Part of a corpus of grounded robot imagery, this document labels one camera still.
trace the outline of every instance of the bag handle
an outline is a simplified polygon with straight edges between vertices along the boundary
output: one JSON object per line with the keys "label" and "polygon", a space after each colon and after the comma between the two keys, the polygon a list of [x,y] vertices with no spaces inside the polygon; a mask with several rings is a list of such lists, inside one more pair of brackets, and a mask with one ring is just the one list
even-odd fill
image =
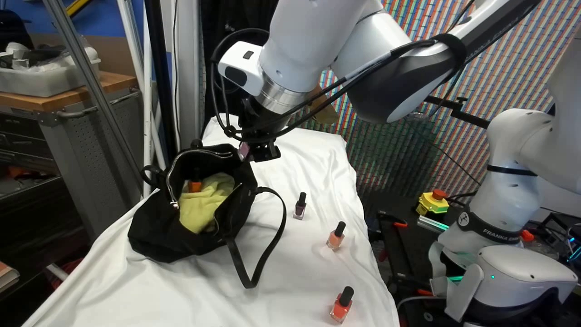
{"label": "bag handle", "polygon": [[162,175],[162,170],[155,164],[145,164],[142,170],[142,179],[145,179],[145,183],[149,183],[151,186],[160,186],[160,175]]}
{"label": "bag handle", "polygon": [[236,266],[236,272],[238,272],[240,281],[242,281],[242,284],[244,284],[245,288],[254,288],[254,286],[258,284],[260,273],[262,273],[262,270],[264,270],[264,266],[265,266],[271,252],[274,250],[276,243],[278,243],[280,237],[283,235],[283,230],[285,230],[285,224],[287,224],[287,204],[285,204],[283,197],[282,197],[274,188],[271,188],[271,186],[258,186],[258,188],[256,188],[256,194],[260,194],[260,192],[271,192],[271,194],[274,194],[274,195],[280,199],[280,203],[283,204],[283,215],[282,215],[282,219],[280,219],[280,226],[278,226],[273,241],[267,244],[267,248],[262,252],[262,255],[260,255],[260,259],[258,259],[258,263],[256,263],[253,279],[251,279],[249,273],[247,273],[247,268],[245,268],[245,264],[244,264],[244,259],[242,259],[242,255],[240,255],[240,250],[238,250],[238,244],[236,244],[234,237],[233,237],[233,235],[225,235],[225,243],[229,244],[229,250],[231,250],[231,255],[233,255],[234,266]]}

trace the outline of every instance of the orange nail polish bottle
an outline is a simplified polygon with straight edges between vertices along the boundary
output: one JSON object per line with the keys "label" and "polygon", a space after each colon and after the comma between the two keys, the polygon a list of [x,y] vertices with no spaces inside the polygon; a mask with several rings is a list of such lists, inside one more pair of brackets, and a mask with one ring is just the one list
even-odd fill
{"label": "orange nail polish bottle", "polygon": [[352,304],[352,293],[354,288],[352,286],[345,286],[343,292],[338,295],[338,299],[333,303],[331,308],[331,317],[334,317],[336,321],[343,321],[345,315],[349,313],[349,308]]}
{"label": "orange nail polish bottle", "polygon": [[187,183],[187,190],[200,192],[204,188],[204,183],[200,179],[193,179]]}
{"label": "orange nail polish bottle", "polygon": [[340,221],[340,224],[329,234],[329,239],[327,239],[327,246],[331,246],[333,250],[338,250],[345,234],[345,221]]}

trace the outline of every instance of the bottle cap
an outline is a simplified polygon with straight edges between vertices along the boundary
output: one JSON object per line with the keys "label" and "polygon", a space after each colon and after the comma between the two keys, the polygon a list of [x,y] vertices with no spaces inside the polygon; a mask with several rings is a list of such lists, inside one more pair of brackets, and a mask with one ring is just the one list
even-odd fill
{"label": "bottle cap", "polygon": [[334,228],[334,235],[342,237],[345,230],[345,221],[340,221],[338,226]]}
{"label": "bottle cap", "polygon": [[351,297],[352,297],[354,292],[356,292],[356,290],[354,290],[351,284],[345,286],[343,292],[342,292],[342,295],[340,295],[340,304],[342,304],[342,306],[349,306]]}
{"label": "bottle cap", "polygon": [[525,243],[534,241],[534,234],[529,228],[521,230],[521,237],[523,237]]}
{"label": "bottle cap", "polygon": [[193,179],[187,183],[189,192],[200,192],[202,188],[204,188],[204,181],[200,181],[200,179]]}
{"label": "bottle cap", "polygon": [[449,197],[449,192],[443,190],[443,188],[434,188],[434,190],[432,190],[432,195],[434,195],[436,199],[443,199],[443,197]]}
{"label": "bottle cap", "polygon": [[302,194],[298,195],[298,203],[300,203],[300,204],[305,204],[305,201],[307,201],[307,192],[302,192]]}

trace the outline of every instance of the black bag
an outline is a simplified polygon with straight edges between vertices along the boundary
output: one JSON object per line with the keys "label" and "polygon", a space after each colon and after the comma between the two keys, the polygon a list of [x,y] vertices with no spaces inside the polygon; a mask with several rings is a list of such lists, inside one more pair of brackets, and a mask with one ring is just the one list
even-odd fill
{"label": "black bag", "polygon": [[[216,172],[231,174],[234,177],[234,190],[216,208],[216,226],[195,234],[180,223],[180,208],[176,206],[184,181],[207,177]],[[287,206],[276,190],[258,186],[251,163],[247,159],[242,161],[233,144],[182,150],[165,172],[145,166],[142,175],[160,190],[135,212],[129,243],[136,252],[158,261],[175,261],[227,244],[244,286],[256,286],[267,257],[285,230]],[[234,237],[247,221],[253,201],[260,192],[278,195],[283,204],[283,214],[273,241],[260,255],[253,277],[249,277]]]}
{"label": "black bag", "polygon": [[22,17],[15,10],[0,10],[0,52],[9,41],[18,41],[33,48],[33,39],[24,26]]}

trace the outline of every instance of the bag strap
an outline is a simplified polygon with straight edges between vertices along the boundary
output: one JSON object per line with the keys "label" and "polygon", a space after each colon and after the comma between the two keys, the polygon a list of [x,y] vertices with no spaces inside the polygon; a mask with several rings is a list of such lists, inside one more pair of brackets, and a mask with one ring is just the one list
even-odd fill
{"label": "bag strap", "polygon": [[242,255],[240,255],[240,250],[238,250],[238,244],[236,244],[234,237],[233,237],[233,235],[225,235],[225,243],[229,244],[229,250],[231,250],[231,255],[233,255],[234,266],[236,266],[236,272],[238,272],[240,281],[244,283],[245,288],[254,288],[254,286],[258,284],[260,273],[262,273],[262,270],[264,270],[264,266],[265,266],[271,252],[274,250],[276,243],[278,243],[280,237],[283,235],[283,230],[285,230],[285,224],[287,224],[287,204],[285,204],[283,197],[282,197],[274,188],[271,188],[271,186],[258,186],[258,188],[256,188],[256,194],[260,194],[260,192],[271,192],[271,194],[274,194],[274,195],[280,199],[280,203],[283,204],[283,215],[282,215],[282,219],[280,219],[280,226],[278,226],[273,241],[267,244],[267,248],[262,252],[262,255],[260,255],[260,259],[258,259],[258,263],[256,263],[253,279],[251,279],[249,273],[247,273],[247,268],[245,268],[245,264],[244,264],[244,259],[242,259]]}

